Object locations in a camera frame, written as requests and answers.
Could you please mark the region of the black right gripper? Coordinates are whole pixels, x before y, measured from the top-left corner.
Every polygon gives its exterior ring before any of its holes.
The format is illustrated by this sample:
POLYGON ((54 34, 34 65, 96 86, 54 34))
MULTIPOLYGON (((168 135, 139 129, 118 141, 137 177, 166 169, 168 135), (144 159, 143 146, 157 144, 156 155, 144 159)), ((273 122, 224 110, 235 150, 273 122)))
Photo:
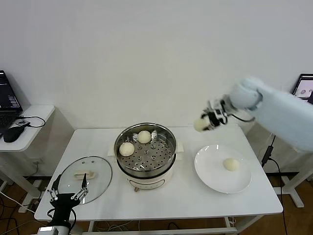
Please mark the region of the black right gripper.
POLYGON ((228 123, 228 114, 225 109, 225 100, 216 99, 210 100, 207 103, 207 109, 204 109, 201 118, 209 118, 210 123, 204 128, 205 131, 211 131, 218 128, 221 125, 228 123))

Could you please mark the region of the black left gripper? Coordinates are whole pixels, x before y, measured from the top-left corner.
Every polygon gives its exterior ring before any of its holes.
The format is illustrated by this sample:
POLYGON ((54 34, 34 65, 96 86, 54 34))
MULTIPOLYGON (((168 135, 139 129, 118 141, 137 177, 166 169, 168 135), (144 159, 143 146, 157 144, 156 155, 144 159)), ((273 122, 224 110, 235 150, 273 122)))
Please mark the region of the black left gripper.
POLYGON ((50 195, 50 204, 53 208, 57 210, 71 210, 72 208, 76 207, 76 200, 82 201, 85 196, 88 194, 87 189, 87 174, 84 174, 81 188, 80 190, 74 193, 60 193, 58 191, 58 186, 60 182, 61 174, 55 179, 52 184, 51 189, 48 189, 47 192, 50 195))

